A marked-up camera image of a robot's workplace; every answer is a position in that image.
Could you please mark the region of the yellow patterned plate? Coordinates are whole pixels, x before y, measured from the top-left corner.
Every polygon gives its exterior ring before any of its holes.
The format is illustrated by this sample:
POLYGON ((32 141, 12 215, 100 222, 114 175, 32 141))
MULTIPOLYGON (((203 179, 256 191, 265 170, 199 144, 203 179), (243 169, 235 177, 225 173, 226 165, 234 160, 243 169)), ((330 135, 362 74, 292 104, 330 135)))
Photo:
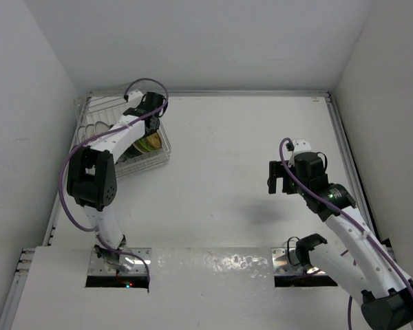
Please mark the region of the yellow patterned plate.
POLYGON ((160 139, 160 136, 157 132, 148 135, 145 140, 147 141, 148 145, 150 145, 150 147, 153 150, 158 150, 162 148, 162 141, 160 139))

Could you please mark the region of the lime green plate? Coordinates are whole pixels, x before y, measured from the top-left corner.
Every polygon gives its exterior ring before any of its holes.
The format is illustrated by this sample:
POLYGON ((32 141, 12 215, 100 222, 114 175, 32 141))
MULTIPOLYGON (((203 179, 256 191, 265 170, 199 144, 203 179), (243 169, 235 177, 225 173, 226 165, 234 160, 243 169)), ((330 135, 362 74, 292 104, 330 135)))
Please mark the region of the lime green plate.
POLYGON ((134 142, 134 146, 143 154, 145 153, 150 153, 153 151, 153 149, 148 145, 146 142, 143 141, 143 139, 136 140, 134 142))

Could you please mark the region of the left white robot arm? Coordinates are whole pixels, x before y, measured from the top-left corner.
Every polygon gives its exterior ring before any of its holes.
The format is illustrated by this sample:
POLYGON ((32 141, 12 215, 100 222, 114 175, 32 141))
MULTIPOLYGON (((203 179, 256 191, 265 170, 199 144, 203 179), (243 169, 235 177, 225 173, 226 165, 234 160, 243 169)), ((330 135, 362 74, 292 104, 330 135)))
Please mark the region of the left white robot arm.
POLYGON ((129 92, 125 100, 128 106, 115 124, 105 125, 73 149, 65 191, 89 220, 88 229, 96 235, 95 254, 117 275, 147 263, 127 248, 116 218, 116 168, 156 158, 164 145, 158 131, 168 106, 167 97, 156 92, 129 92))

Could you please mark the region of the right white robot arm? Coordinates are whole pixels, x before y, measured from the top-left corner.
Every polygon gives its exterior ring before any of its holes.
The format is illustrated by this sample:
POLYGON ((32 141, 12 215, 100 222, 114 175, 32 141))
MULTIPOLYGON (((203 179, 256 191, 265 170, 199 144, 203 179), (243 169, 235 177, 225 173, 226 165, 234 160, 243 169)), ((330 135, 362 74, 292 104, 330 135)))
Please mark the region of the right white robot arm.
POLYGON ((372 329, 400 329, 413 322, 413 278, 404 272, 370 231, 355 200, 340 184, 328 181, 318 153, 304 152, 291 161, 269 163, 268 191, 302 196, 307 207, 344 244, 352 260, 334 251, 328 239, 311 234, 285 249, 294 270, 317 268, 358 304, 372 329))

